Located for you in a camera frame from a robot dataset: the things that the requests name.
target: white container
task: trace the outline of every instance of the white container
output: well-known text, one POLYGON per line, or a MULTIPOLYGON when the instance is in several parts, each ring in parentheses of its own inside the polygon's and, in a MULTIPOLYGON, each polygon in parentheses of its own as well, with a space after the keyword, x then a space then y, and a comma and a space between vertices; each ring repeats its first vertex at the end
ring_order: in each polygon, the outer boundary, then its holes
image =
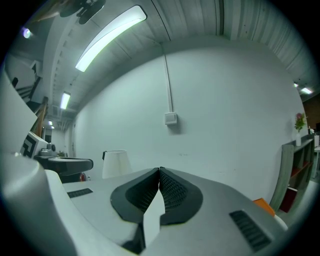
POLYGON ((104 151, 102 159, 103 179, 132 173, 128 154, 125 150, 104 151))
POLYGON ((299 132, 295 135, 295 145, 301 146, 301 135, 299 132))
POLYGON ((314 136, 314 147, 319 147, 319 135, 314 136))

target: wall outlet box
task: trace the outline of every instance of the wall outlet box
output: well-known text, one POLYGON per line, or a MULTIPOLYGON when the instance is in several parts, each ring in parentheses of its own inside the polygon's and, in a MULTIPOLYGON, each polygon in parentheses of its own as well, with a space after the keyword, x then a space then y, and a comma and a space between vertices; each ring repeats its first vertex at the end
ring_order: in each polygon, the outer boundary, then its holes
POLYGON ((177 113, 170 112, 164 114, 164 123, 167 126, 176 125, 177 124, 177 113))

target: ceiling light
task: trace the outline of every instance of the ceiling light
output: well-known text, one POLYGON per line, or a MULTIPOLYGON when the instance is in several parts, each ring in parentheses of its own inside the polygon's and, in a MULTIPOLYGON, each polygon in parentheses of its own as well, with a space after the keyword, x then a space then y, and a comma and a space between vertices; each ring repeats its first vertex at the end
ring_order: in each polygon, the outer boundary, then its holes
POLYGON ((312 94, 312 91, 310 91, 309 89, 307 88, 303 88, 301 89, 302 92, 306 93, 306 94, 312 94))
POLYGON ((31 36, 31 32, 28 28, 23 28, 22 29, 22 35, 24 38, 28 39, 31 36))
POLYGON ((60 108, 65 110, 68 105, 68 101, 70 99, 70 93, 64 92, 61 99, 61 105, 60 108))
POLYGON ((106 25, 99 34, 91 41, 80 56, 75 68, 85 72, 90 63, 98 53, 106 47, 113 39, 119 36, 133 25, 144 21, 147 18, 140 6, 136 5, 125 11, 108 25, 106 25))

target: white wall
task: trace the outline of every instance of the white wall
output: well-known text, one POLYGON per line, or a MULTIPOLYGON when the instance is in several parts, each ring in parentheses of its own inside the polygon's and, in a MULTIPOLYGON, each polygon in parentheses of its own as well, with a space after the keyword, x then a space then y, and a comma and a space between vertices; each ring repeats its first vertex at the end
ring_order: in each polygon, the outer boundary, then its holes
POLYGON ((264 45, 209 36, 164 49, 179 125, 164 124, 168 100, 158 57, 105 84, 80 111, 76 157, 94 161, 93 180, 102 176, 102 152, 123 149, 134 171, 173 168, 270 202, 281 145, 294 139, 295 114, 304 111, 281 62, 264 45))
POLYGON ((59 153, 59 151, 65 153, 67 152, 64 132, 57 129, 53 129, 51 134, 51 143, 55 145, 55 151, 57 153, 59 153))
POLYGON ((72 150, 72 127, 73 124, 69 124, 64 134, 65 153, 68 154, 69 158, 75 157, 72 150))

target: black mesh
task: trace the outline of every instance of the black mesh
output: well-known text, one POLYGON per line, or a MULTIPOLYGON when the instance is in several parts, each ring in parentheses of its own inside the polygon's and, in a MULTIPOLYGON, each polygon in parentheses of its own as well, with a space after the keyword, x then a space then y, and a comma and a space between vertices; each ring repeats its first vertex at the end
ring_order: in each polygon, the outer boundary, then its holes
POLYGON ((231 212, 229 215, 255 252, 271 243, 271 240, 243 210, 231 212))
POLYGON ((181 183, 160 171, 159 189, 163 196, 165 212, 168 213, 172 209, 180 206, 186 199, 188 190, 181 183))
POLYGON ((158 189, 159 176, 158 173, 155 173, 129 188, 125 193, 125 197, 131 204, 145 213, 156 196, 158 189))
POLYGON ((76 191, 71 191, 71 192, 68 192, 67 194, 70 198, 76 198, 76 197, 84 196, 86 194, 90 194, 92 192, 93 191, 90 188, 85 188, 85 189, 80 189, 76 191))
POLYGON ((201 190, 164 167, 159 168, 159 176, 159 189, 165 206, 165 214, 160 217, 160 225, 187 222, 202 205, 201 190))

